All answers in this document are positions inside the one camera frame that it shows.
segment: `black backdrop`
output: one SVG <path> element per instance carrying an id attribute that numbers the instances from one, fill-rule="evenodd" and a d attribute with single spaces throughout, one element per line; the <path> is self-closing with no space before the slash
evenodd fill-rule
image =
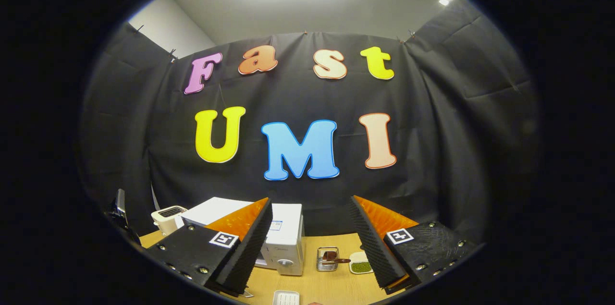
<path id="1" fill-rule="evenodd" d="M 278 65 L 240 75 L 243 53 L 259 45 L 275 47 Z M 393 79 L 369 73 L 359 53 L 373 46 L 391 55 L 386 67 L 395 72 Z M 348 75 L 318 78 L 312 55 L 319 49 L 340 51 Z M 218 52 L 222 62 L 204 90 L 185 95 L 193 60 Z M 301 32 L 170 60 L 125 26 L 86 92 L 81 145 L 90 193 L 107 204 L 118 187 L 125 189 L 130 224 L 140 235 L 155 229 L 151 183 L 161 208 L 191 208 L 212 196 L 302 203 L 307 235 L 354 231 L 344 205 L 356 194 L 419 222 L 441 220 L 480 242 L 488 222 L 522 203 L 540 160 L 540 117 L 530 77 L 504 36 L 464 0 L 452 1 L 403 44 Z M 194 115 L 218 111 L 212 143 L 220 147 L 226 128 L 221 112 L 232 106 L 246 108 L 237 154 L 226 163 L 201 160 Z M 367 136 L 358 119 L 376 112 L 391 116 L 387 130 L 397 163 L 372 170 L 364 165 Z M 337 123 L 333 150 L 340 175 L 264 179 L 268 143 L 261 126 L 285 122 L 301 141 L 320 119 Z"/>

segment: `foam letter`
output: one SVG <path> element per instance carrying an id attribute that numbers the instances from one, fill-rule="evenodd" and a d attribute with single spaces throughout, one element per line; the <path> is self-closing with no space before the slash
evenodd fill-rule
<path id="1" fill-rule="evenodd" d="M 239 64 L 239 73 L 250 74 L 256 71 L 269 71 L 277 65 L 275 48 L 270 45 L 254 47 L 244 53 L 244 59 Z"/>
<path id="2" fill-rule="evenodd" d="M 344 64 L 342 53 L 336 50 L 321 49 L 314 53 L 314 73 L 320 78 L 341 79 L 348 73 Z"/>
<path id="3" fill-rule="evenodd" d="M 391 117 L 384 113 L 365 114 L 358 119 L 367 131 L 369 158 L 365 161 L 365 167 L 369 169 L 384 169 L 397 162 L 389 147 L 389 134 L 386 130 L 389 121 Z"/>
<path id="4" fill-rule="evenodd" d="M 203 110 L 194 115 L 196 120 L 196 138 L 194 145 L 200 158 L 208 162 L 223 163 L 231 160 L 237 154 L 239 146 L 239 118 L 246 113 L 243 107 L 229 107 L 222 111 L 226 117 L 226 141 L 224 146 L 211 146 L 211 126 L 218 116 L 215 110 Z"/>
<path id="5" fill-rule="evenodd" d="M 361 55 L 367 57 L 367 69 L 374 77 L 391 79 L 395 75 L 393 70 L 384 68 L 384 60 L 391 60 L 391 56 L 380 51 L 380 47 L 364 49 L 361 51 Z"/>
<path id="6" fill-rule="evenodd" d="M 204 80 L 208 80 L 213 72 L 213 64 L 211 62 L 218 64 L 221 61 L 222 53 L 215 53 L 214 55 L 194 60 L 193 72 L 190 75 L 188 86 L 184 89 L 184 94 L 193 94 L 203 90 L 205 86 L 201 83 L 200 79 L 203 77 Z"/>
<path id="7" fill-rule="evenodd" d="M 263 125 L 261 132 L 269 143 L 269 170 L 266 180 L 285 180 L 288 172 L 283 169 L 283 159 L 295 178 L 301 178 L 303 171 L 312 158 L 312 167 L 307 176 L 312 179 L 334 178 L 340 170 L 333 161 L 333 131 L 337 124 L 329 120 L 314 121 L 307 129 L 303 143 L 299 144 L 288 125 L 271 122 Z"/>

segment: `wooden table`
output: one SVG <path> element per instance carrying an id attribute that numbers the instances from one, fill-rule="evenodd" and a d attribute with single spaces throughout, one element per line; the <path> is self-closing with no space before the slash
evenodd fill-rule
<path id="1" fill-rule="evenodd" d="M 141 237 L 141 244 L 148 248 L 163 236 L 160 231 Z M 329 235 L 323 237 L 304 237 L 306 240 L 305 265 L 302 276 L 283 276 L 276 270 L 254 267 L 248 279 L 248 292 L 252 298 L 237 299 L 242 303 L 253 305 L 271 305 L 275 290 L 299 292 L 300 305 L 321 303 L 323 305 L 367 305 L 394 296 L 387 295 L 378 287 L 374 273 L 352 274 L 348 264 L 340 264 L 336 271 L 319 272 L 316 270 L 316 249 L 321 246 L 336 246 L 340 249 L 340 258 L 348 258 L 351 253 L 361 251 L 361 241 L 356 233 Z"/>

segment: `metal basket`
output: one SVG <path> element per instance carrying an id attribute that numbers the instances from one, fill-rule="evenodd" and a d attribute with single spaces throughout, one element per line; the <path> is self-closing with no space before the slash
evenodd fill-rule
<path id="1" fill-rule="evenodd" d="M 338 268 L 338 263 L 334 261 L 322 261 L 325 252 L 333 251 L 336 256 L 340 256 L 340 249 L 336 246 L 319 247 L 316 250 L 316 270 L 318 271 L 334 271 Z"/>

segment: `white dish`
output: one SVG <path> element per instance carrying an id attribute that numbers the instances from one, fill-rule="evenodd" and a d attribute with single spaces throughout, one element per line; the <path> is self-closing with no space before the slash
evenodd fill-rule
<path id="1" fill-rule="evenodd" d="M 352 270 L 352 264 L 362 263 L 362 262 L 369 263 L 369 260 L 367 260 L 367 255 L 365 254 L 365 252 L 360 251 L 360 252 L 355 252 L 355 253 L 351 254 L 350 255 L 350 263 L 348 263 L 348 268 L 350 268 L 350 272 L 352 272 L 352 274 L 369 274 L 371 272 L 374 272 L 373 268 L 371 270 L 369 270 L 369 271 L 364 271 L 364 272 L 354 272 Z"/>
<path id="2" fill-rule="evenodd" d="M 273 292 L 273 305 L 299 305 L 299 293 L 277 290 Z"/>

